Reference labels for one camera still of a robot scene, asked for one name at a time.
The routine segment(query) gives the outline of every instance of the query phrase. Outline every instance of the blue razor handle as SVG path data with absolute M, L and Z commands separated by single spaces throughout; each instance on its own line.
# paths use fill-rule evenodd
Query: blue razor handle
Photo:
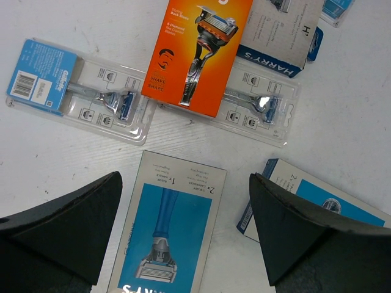
M 168 239 L 171 215 L 172 215 L 172 211 L 174 210 L 174 206 L 175 206 L 175 202 L 177 201 L 178 194 L 179 194 L 178 191 L 163 188 L 158 221 L 156 222 L 156 227 L 155 227 L 155 232 L 153 232 L 153 237 L 163 237 Z

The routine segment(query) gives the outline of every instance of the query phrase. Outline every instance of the orange razor box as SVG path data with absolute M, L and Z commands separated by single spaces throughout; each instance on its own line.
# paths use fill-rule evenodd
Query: orange razor box
M 252 0 L 170 0 L 141 93 L 216 117 Z

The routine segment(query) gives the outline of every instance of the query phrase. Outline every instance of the white box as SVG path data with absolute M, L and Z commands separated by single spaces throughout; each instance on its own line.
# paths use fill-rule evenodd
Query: white box
M 109 293 L 197 293 L 227 171 L 144 151 Z
M 304 69 L 323 4 L 324 0 L 254 0 L 237 56 L 296 76 Z
M 285 190 L 345 217 L 391 228 L 390 215 L 363 203 L 281 159 L 270 159 L 263 171 L 263 176 Z M 245 236 L 259 242 L 250 203 L 247 205 L 237 228 Z

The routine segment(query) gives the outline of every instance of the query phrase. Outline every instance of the gillette logo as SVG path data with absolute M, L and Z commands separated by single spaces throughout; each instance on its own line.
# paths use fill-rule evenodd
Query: gillette logo
M 57 86 L 56 90 L 58 90 L 59 92 L 62 91 L 62 89 L 65 87 L 65 83 L 68 79 L 68 70 L 64 70 L 62 72 L 62 76 L 60 78 L 60 82 L 59 82 L 59 85 Z
M 257 57 L 257 58 L 253 58 L 251 53 L 247 52 L 247 53 L 244 53 L 244 56 L 248 59 L 250 59 L 251 61 L 253 62 L 258 62 L 259 64 L 262 64 L 263 66 L 267 66 L 267 67 L 270 67 L 274 70 L 277 70 L 278 72 L 282 72 L 282 73 L 285 73 L 287 75 L 292 75 L 294 74 L 294 71 L 293 70 L 289 70 L 289 68 L 286 68 L 286 67 L 282 67 L 276 63 L 273 63 L 271 61 L 268 61 L 266 59 L 263 59 L 261 57 Z
M 156 290 L 152 290 L 152 289 L 147 289 L 147 288 L 144 288 L 144 292 L 141 291 L 141 287 L 139 287 L 139 289 L 137 291 L 130 291 L 129 289 L 131 288 L 130 285 L 124 285 L 124 287 L 122 287 L 122 290 L 123 290 L 123 293 L 164 293 L 162 291 L 156 291 Z

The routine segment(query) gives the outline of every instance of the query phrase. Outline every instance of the harry's razor box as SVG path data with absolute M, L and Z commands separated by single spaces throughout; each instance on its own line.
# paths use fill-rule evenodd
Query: harry's razor box
M 304 69 L 324 0 L 254 0 L 237 55 L 290 78 Z
M 142 94 L 216 117 L 252 0 L 170 0 Z
M 227 172 L 144 151 L 109 293 L 197 293 Z
M 391 228 L 391 216 L 281 159 L 270 159 L 263 171 L 263 176 L 289 192 L 330 211 L 367 224 Z M 259 242 L 250 203 L 237 228 L 245 236 Z

